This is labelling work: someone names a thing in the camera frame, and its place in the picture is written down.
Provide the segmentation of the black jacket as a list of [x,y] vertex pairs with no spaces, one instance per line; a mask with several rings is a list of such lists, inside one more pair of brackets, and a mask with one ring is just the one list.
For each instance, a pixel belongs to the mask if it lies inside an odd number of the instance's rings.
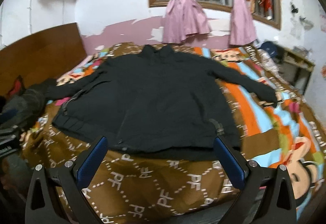
[[166,45],[108,58],[74,83],[52,86],[46,97],[65,98],[53,126],[91,142],[130,152],[209,151],[217,135],[239,147],[240,136],[217,80],[239,85],[272,106],[276,92],[239,71]]

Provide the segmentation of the colourful cartoon bed blanket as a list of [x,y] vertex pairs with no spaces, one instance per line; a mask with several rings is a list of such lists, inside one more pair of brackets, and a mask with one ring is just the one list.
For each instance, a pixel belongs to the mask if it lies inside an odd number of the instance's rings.
[[[137,54],[142,49],[129,43],[111,47],[90,74],[108,58]],[[212,59],[275,90],[277,105],[272,106],[239,85],[217,80],[239,132],[241,153],[264,167],[287,167],[300,215],[325,180],[325,128],[305,99],[262,68],[253,47],[172,49]],[[62,79],[56,86],[77,80]],[[59,100],[62,105],[66,102],[65,98]],[[91,142],[53,126],[61,106],[47,111],[39,124],[43,131],[29,140],[24,155],[31,164],[59,167],[89,148]],[[95,177],[82,192],[104,223],[154,221],[206,208],[236,194],[212,149],[141,153],[108,148]]]

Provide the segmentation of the brown wooden headboard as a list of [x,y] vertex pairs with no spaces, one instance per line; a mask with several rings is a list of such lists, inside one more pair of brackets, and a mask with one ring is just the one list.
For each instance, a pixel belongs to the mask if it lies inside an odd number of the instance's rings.
[[18,76],[25,87],[57,79],[87,56],[76,23],[49,28],[1,50],[1,95],[11,90]]

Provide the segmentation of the wooden side desk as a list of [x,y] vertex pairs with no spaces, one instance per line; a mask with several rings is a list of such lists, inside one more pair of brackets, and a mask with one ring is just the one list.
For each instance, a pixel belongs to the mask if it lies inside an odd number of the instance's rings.
[[303,54],[276,45],[277,47],[277,65],[280,76],[292,85],[301,95],[304,95],[314,71],[315,63],[310,61]]

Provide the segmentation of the dark blue bag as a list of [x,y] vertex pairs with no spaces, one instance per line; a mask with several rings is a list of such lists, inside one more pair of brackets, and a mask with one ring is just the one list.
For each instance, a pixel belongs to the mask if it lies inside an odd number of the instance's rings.
[[278,55],[277,45],[271,41],[263,42],[260,45],[260,49],[266,51],[271,58],[275,58]]

